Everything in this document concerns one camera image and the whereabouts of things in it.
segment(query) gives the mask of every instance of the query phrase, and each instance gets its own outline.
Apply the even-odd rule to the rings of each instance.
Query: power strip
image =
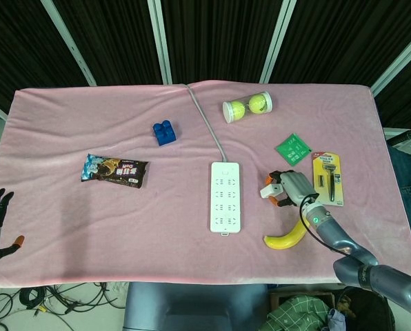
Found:
[[[212,163],[210,184],[210,231],[223,236],[241,231],[239,164]]]

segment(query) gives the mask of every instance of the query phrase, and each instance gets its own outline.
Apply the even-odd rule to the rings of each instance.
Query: blue lego brick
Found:
[[[163,121],[163,123],[155,123],[153,125],[153,130],[157,136],[158,145],[162,146],[172,141],[177,140],[175,136],[175,131],[172,128],[172,124],[168,120]]]

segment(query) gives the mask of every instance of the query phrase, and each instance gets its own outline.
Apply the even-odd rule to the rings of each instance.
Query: green plaid cloth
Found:
[[[259,331],[319,331],[327,323],[329,310],[322,300],[299,295],[268,314]]]

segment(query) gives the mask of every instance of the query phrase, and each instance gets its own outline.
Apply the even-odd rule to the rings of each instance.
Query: pink towel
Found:
[[[0,188],[15,191],[1,236],[0,287],[81,281],[335,282],[340,258],[309,235],[285,251],[298,208],[261,199],[266,175],[290,166],[274,150],[296,132],[341,156],[345,206],[330,207],[381,263],[411,274],[411,234],[374,100],[363,86],[192,84],[229,161],[241,166],[242,230],[209,231],[210,164],[221,155],[183,86],[17,91],[0,143]],[[222,101],[267,90],[273,111],[227,124]],[[152,125],[177,140],[159,147]],[[140,189],[80,182],[88,153],[149,161]],[[294,167],[312,177],[311,158]]]

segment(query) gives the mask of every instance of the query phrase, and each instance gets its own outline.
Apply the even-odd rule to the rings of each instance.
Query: tennis ball container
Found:
[[[272,109],[273,102],[268,92],[260,92],[222,103],[222,112],[227,123],[252,115],[265,114],[271,112]]]

